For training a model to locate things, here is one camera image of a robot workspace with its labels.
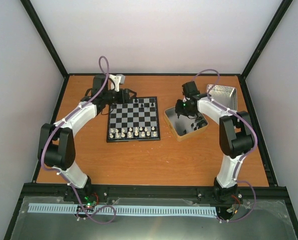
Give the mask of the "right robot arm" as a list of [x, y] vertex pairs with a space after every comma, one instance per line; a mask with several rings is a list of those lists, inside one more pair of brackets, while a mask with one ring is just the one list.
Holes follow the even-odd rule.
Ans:
[[237, 192], [238, 173], [246, 156], [257, 146], [257, 136], [249, 113], [235, 111], [217, 102], [209, 92], [200, 93], [194, 81], [182, 85], [183, 99], [175, 105], [178, 116], [203, 114], [219, 126], [219, 145], [223, 152], [220, 172], [214, 180], [213, 197], [223, 203]]

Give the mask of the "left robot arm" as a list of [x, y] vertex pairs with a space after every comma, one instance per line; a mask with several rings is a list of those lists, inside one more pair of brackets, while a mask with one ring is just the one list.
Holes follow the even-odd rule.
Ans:
[[46, 171], [55, 171], [81, 201], [88, 201], [93, 195], [91, 178], [75, 161], [74, 137], [91, 119], [106, 106], [126, 104], [135, 99], [136, 93], [128, 88], [120, 88], [125, 81], [122, 74], [99, 74], [93, 78], [93, 85], [82, 97], [78, 105], [62, 120], [41, 127], [38, 159]]

